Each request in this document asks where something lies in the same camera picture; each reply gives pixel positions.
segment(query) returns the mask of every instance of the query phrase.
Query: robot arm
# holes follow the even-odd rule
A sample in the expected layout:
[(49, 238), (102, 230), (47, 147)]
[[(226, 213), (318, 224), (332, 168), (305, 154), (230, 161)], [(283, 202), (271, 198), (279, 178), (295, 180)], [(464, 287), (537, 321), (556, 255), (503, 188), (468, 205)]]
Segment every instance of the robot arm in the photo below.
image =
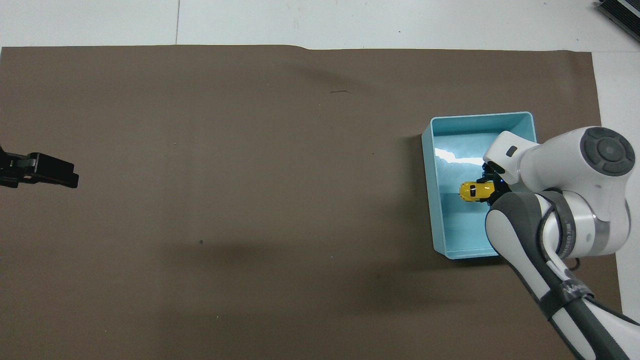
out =
[[(640, 359), (640, 326), (595, 302), (562, 261), (610, 254), (626, 241), (624, 193), (633, 149), (602, 127), (578, 129), (543, 145), (518, 139), (501, 134), (484, 157), (512, 189), (531, 190), (514, 189), (493, 204), (485, 222), (491, 244), (576, 357)], [(599, 158), (589, 156), (589, 146)], [(609, 163), (617, 172), (609, 171)]]

